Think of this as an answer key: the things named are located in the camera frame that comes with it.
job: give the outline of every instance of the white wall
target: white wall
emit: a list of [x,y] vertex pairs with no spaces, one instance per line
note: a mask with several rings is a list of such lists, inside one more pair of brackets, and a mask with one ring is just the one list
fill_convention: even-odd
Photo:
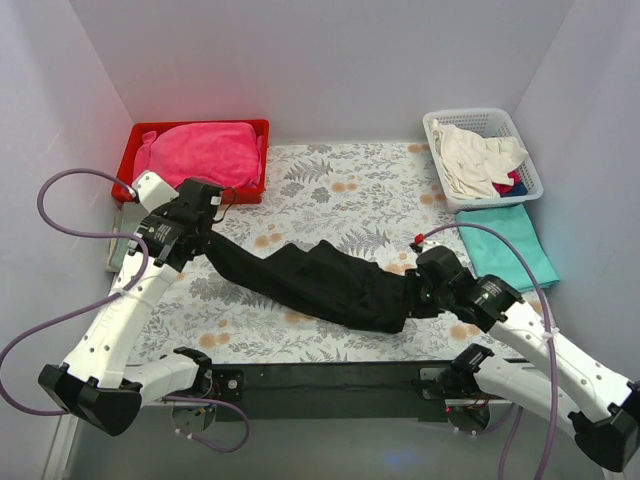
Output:
[[545,194],[531,211],[561,277],[558,324],[640,379],[640,4],[576,0],[515,123]]
[[[36,194],[74,166],[115,171],[131,119],[66,0],[0,0],[0,344],[108,291],[106,244],[68,238],[37,216]],[[112,225],[106,182],[69,180],[47,206],[59,221],[88,230]],[[77,342],[88,318],[32,337],[2,371],[15,397],[52,402],[36,380]],[[0,478],[40,478],[57,420],[30,417],[0,401]]]
[[71,0],[135,121],[265,117],[275,141],[422,139],[513,111],[572,0]]

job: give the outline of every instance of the red cloth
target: red cloth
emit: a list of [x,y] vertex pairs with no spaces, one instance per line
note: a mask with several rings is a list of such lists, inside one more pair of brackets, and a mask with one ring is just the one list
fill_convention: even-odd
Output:
[[223,187],[257,186],[262,173],[261,141],[253,127],[243,122],[190,123],[159,137],[148,132],[136,153],[133,178],[151,170],[174,188],[191,177]]
[[515,170],[513,172],[509,172],[507,174],[507,177],[513,180],[513,185],[501,185],[499,183],[493,184],[493,188],[495,188],[500,195],[509,193],[511,190],[513,190],[514,185],[520,182],[520,175],[518,175],[518,172],[516,172]]

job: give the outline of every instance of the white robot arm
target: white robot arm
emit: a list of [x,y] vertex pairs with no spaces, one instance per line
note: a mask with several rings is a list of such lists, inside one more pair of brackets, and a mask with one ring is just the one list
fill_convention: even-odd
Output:
[[98,311],[60,366],[46,365],[38,378],[60,407],[111,435],[124,432],[150,402],[173,392],[201,396],[211,382],[211,360],[189,348],[147,365],[126,365],[164,292],[185,264],[202,253],[202,234],[211,230],[224,189],[186,180],[178,194],[151,172],[143,173],[135,186],[150,212],[136,232],[150,252],[142,277],[130,291],[123,290],[143,260],[131,242],[110,292],[121,293],[120,298]]
[[[47,365],[39,383],[63,409],[111,435],[122,433],[139,409],[180,391],[201,396],[210,384],[211,360],[179,348],[163,359],[127,367],[127,359],[151,311],[185,264],[202,253],[223,189],[187,180],[178,194],[157,175],[145,172],[135,182],[139,200],[150,212],[137,234],[149,246],[151,262],[141,280],[103,307],[78,345],[60,366]],[[132,245],[111,293],[122,292],[142,263]],[[474,278],[445,247],[422,253],[412,274],[423,285],[420,301],[434,311],[451,311],[509,345],[549,375],[547,335],[539,315],[518,292],[497,277]],[[621,471],[640,445],[640,392],[627,378],[609,370],[564,336],[554,335],[559,386],[558,425],[575,434],[578,446],[596,463]],[[548,418],[551,386],[547,379],[470,346],[433,384],[466,395],[486,392],[509,399]]]

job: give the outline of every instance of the floral tablecloth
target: floral tablecloth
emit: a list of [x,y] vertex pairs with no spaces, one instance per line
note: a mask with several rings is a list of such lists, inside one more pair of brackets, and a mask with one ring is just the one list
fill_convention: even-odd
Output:
[[[416,257],[408,246],[414,236],[453,221],[428,145],[296,145],[269,150],[262,204],[232,207],[216,229],[260,257],[288,242],[308,250],[325,239],[402,274]],[[433,240],[469,266],[456,229]],[[525,298],[535,305],[535,294]],[[408,319],[396,335],[305,317],[227,282],[200,257],[163,296],[130,363],[156,360],[183,345],[215,363],[452,359],[472,342],[518,357],[451,314]]]

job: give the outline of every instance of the black garment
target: black garment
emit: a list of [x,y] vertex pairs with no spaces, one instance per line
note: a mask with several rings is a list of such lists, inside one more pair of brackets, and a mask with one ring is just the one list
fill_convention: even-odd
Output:
[[[243,250],[217,232],[204,253],[227,280],[261,293],[305,315],[358,330],[397,333],[413,310],[405,277],[378,264],[351,257],[321,241],[309,252],[287,244],[265,259]],[[435,316],[433,309],[419,314]]]

